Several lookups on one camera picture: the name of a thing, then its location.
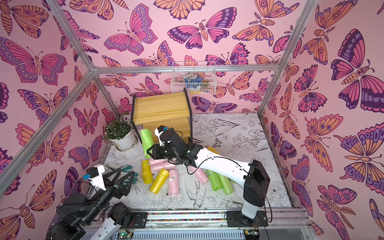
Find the pink bag roll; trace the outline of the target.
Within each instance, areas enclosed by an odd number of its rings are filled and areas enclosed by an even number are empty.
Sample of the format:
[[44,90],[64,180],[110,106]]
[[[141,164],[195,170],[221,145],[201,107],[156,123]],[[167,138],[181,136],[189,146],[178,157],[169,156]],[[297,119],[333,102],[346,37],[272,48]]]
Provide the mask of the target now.
[[178,170],[172,169],[169,171],[169,187],[168,187],[168,195],[169,196],[177,196],[180,194],[179,189],[179,173]]
[[189,170],[193,173],[193,175],[197,178],[201,185],[205,185],[209,182],[209,178],[204,173],[201,168],[194,168],[193,166],[189,166]]
[[149,159],[149,164],[150,165],[155,165],[159,163],[167,162],[167,159],[159,159],[159,160],[154,160],[154,159]]
[[157,164],[151,165],[151,171],[153,173],[156,173],[156,172],[159,172],[162,169],[164,169],[164,170],[172,170],[172,169],[175,169],[176,167],[177,166],[172,164],[172,163],[162,162],[162,163],[157,163]]

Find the green bag roll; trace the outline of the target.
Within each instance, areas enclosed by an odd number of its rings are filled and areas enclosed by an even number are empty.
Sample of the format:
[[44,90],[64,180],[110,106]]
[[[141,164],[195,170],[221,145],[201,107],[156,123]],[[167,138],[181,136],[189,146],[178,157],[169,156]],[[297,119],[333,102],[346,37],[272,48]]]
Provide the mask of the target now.
[[142,129],[141,140],[142,140],[142,146],[143,146],[145,158],[150,159],[151,156],[147,153],[147,150],[150,149],[154,144],[152,132],[149,129]]

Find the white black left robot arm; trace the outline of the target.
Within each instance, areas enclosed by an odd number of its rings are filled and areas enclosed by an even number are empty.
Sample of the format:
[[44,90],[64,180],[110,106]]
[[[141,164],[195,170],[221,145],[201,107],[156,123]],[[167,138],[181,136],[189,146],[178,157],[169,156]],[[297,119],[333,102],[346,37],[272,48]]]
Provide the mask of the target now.
[[124,203],[111,205],[112,199],[126,197],[132,188],[135,172],[121,175],[122,168],[106,173],[103,165],[88,168],[83,180],[89,180],[96,190],[91,198],[81,193],[70,195],[56,210],[59,221],[52,224],[46,238],[48,240],[80,240],[85,236],[86,226],[97,217],[107,214],[102,225],[92,236],[93,240],[110,240],[119,229],[128,233],[131,229],[144,229],[147,212],[133,212]]

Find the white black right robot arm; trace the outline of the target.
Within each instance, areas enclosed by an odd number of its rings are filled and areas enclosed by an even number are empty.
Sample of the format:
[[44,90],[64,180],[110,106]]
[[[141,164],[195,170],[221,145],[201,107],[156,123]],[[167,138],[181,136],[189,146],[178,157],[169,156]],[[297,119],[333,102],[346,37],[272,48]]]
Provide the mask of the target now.
[[261,162],[239,162],[221,156],[199,144],[186,143],[173,128],[160,126],[155,129],[158,143],[153,137],[145,137],[148,129],[141,131],[144,153],[154,160],[168,160],[172,165],[193,167],[195,170],[213,171],[235,181],[243,188],[244,203],[241,208],[243,219],[255,220],[259,208],[265,206],[270,177]]

